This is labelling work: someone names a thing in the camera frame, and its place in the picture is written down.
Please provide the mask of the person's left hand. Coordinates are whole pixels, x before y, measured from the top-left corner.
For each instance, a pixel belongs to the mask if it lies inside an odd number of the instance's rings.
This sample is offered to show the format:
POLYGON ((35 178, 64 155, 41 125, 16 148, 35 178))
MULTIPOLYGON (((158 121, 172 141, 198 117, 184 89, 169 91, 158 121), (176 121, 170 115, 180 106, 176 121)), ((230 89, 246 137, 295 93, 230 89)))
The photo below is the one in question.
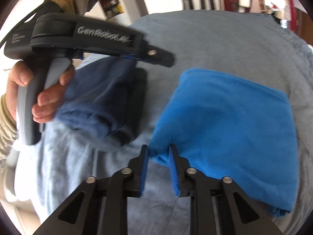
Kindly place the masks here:
MULTIPOLYGON (((63 102, 69 82, 74 77, 75 68, 70 66, 59 78, 57 84, 39 93, 37 103, 32 107, 33 120, 39 124, 53 120, 63 102)), ((31 70, 23 61, 18 61, 10 70, 5 93, 5 104, 10 116, 16 120, 18 87, 28 86, 33 79, 31 70)))

